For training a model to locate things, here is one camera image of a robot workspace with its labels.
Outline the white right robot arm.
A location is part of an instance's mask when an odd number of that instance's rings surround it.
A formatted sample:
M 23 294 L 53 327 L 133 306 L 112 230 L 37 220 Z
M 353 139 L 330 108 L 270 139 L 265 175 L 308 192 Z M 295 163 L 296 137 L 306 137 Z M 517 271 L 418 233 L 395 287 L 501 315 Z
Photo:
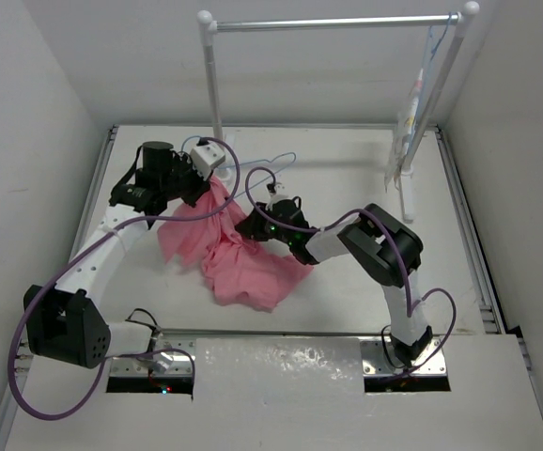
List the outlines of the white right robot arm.
M 256 202 L 236 230 L 253 241 L 276 240 L 304 265 L 349 255 L 380 284 L 387 303 L 396 358 L 412 366 L 432 338 L 419 301 L 414 298 L 423 244 L 418 236 L 376 204 L 357 211 L 349 222 L 313 228 L 298 197 Z

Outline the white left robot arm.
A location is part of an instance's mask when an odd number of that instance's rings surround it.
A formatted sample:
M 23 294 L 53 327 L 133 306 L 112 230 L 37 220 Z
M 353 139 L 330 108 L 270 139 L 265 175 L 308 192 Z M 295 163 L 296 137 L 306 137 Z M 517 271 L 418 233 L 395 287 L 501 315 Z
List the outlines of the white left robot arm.
M 49 289 L 32 286 L 23 302 L 40 301 L 26 323 L 32 353 L 94 368 L 111 357 L 151 350 L 157 330 L 134 320 L 107 322 L 100 311 L 104 291 L 131 248 L 153 227 L 170 201 L 194 207 L 209 188 L 222 149 L 200 140 L 190 151 L 148 141 L 136 151 L 126 174 L 114 185 L 101 221 L 79 260 Z

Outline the pink t shirt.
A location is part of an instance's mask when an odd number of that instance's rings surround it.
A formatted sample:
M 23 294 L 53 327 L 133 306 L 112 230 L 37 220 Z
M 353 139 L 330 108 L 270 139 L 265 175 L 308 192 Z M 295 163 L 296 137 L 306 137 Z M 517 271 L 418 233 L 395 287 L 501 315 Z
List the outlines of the pink t shirt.
M 241 303 L 271 312 L 313 271 L 293 256 L 280 257 L 243 238 L 235 225 L 246 218 L 236 202 L 194 222 L 166 222 L 158 231 L 165 261 L 178 257 L 185 268 L 199 266 L 220 305 Z

